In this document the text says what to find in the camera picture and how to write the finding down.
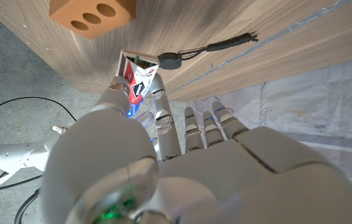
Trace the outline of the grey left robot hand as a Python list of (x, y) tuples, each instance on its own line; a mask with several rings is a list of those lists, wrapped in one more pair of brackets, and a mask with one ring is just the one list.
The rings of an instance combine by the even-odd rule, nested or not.
[[(352, 223), (352, 184), (313, 149), (246, 128), (219, 102), (193, 148), (156, 153), (126, 116), (116, 77), (53, 145), (40, 190), (47, 223)], [(208, 147), (200, 146), (202, 138)]]

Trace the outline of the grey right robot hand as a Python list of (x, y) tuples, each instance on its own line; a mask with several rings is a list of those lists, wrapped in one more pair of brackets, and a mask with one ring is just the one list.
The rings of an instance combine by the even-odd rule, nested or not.
[(142, 114), (140, 114), (136, 120), (142, 125), (142, 127), (144, 127), (145, 129), (153, 122), (154, 120), (154, 115), (149, 112), (146, 111)]

